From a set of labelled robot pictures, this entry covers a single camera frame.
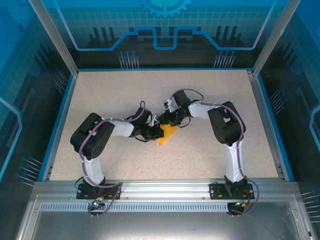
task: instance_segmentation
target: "white table surface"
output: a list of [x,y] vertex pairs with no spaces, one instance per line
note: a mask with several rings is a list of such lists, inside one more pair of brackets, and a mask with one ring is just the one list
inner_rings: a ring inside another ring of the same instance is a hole
[[[246,70],[152,70],[79,73],[50,179],[76,180],[83,175],[70,137],[90,113],[126,118],[145,100],[146,108],[160,115],[164,102],[182,88],[201,92],[206,103],[231,101],[246,125],[246,175],[278,177]],[[186,93],[191,100],[199,99],[196,93]],[[111,137],[101,154],[101,167],[107,180],[208,179],[223,178],[226,161],[210,121],[192,118],[161,146],[157,140]]]

